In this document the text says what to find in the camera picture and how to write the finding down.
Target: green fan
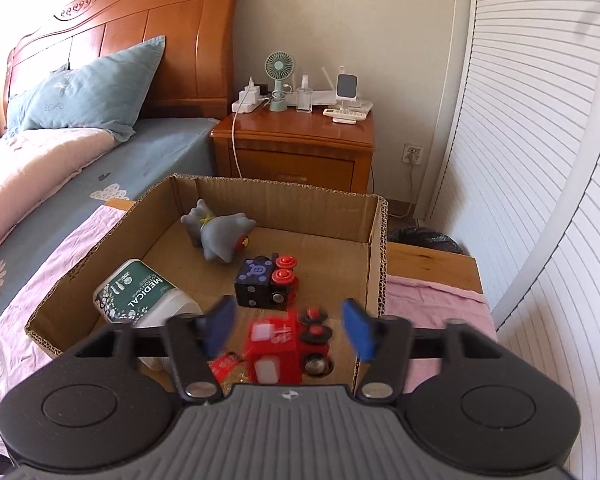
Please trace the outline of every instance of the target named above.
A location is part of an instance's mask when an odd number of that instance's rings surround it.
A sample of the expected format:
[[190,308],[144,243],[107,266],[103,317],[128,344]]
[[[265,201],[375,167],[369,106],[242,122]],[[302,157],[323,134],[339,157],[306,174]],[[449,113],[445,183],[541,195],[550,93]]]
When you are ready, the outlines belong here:
[[286,110],[285,86],[289,90],[291,90],[291,86],[282,82],[292,75],[295,66],[296,62],[294,59],[282,51],[269,54],[267,60],[264,62],[264,70],[275,81],[269,104],[269,110],[272,112],[284,112]]

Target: drawer handle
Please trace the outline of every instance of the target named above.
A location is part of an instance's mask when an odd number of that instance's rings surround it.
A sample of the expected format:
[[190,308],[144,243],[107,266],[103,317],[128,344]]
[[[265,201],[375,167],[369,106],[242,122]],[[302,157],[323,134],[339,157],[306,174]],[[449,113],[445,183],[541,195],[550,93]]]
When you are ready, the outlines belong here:
[[276,180],[282,180],[283,182],[306,182],[306,177],[288,173],[276,173]]

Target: green label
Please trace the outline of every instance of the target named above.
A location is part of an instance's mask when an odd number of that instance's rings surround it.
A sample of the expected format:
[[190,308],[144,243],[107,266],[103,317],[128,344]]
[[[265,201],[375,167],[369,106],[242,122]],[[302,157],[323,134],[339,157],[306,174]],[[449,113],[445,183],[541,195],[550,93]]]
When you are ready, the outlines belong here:
[[96,306],[111,321],[137,321],[174,289],[160,274],[134,261],[114,275],[96,295]]

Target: corrugated cardboard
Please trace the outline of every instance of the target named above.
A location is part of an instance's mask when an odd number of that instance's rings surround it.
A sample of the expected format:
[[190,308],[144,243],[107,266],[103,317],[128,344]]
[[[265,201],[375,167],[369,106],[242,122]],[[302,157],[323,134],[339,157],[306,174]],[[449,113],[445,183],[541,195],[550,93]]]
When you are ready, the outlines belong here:
[[[230,265],[206,262],[180,223],[203,198],[216,215],[244,212],[258,226],[244,254]],[[139,258],[194,298],[203,311],[234,293],[243,258],[292,254],[298,260],[297,305],[319,305],[334,329],[334,370],[321,383],[354,381],[356,357],[340,326],[340,303],[356,298],[373,316],[382,312],[386,279],[386,202],[374,195],[297,184],[174,175],[149,190],[122,220],[60,279],[32,314],[26,333],[57,356],[105,321],[93,291],[116,268]],[[274,311],[239,307],[228,349],[241,352],[248,322]]]

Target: drawer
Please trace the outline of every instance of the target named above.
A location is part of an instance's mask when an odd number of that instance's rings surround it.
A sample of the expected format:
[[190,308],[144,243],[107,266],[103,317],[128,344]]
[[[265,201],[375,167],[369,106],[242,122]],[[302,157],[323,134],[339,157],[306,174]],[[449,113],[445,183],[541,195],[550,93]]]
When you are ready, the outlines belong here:
[[[236,150],[236,153],[243,178],[309,184],[339,191],[351,190],[354,164],[350,160],[257,150]],[[231,175],[239,176],[232,151],[230,158]]]

